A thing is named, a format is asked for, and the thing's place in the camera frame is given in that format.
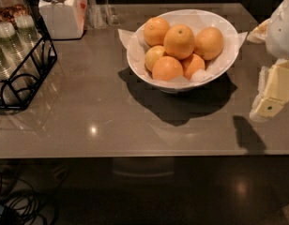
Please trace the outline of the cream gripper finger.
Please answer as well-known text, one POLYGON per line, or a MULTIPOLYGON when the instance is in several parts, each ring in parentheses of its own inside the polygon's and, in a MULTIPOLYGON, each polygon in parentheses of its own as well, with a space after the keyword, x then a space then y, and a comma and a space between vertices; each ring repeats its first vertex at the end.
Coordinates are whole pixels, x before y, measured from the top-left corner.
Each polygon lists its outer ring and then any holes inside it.
POLYGON ((267 28, 270 23, 270 19, 266 19, 256 26, 247 36, 247 40, 252 43, 265 43, 267 28))
POLYGON ((250 119, 265 122, 289 102, 289 60, 278 59, 259 73, 258 95, 251 105, 250 119))

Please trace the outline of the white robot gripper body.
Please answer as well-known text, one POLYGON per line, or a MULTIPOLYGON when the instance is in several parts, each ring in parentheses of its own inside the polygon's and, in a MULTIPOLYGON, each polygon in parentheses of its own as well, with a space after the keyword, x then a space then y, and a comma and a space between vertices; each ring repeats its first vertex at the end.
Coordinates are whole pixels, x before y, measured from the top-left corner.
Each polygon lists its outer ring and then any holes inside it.
POLYGON ((266 50, 278 59, 289 60, 289 0, 283 0, 269 19, 266 50))

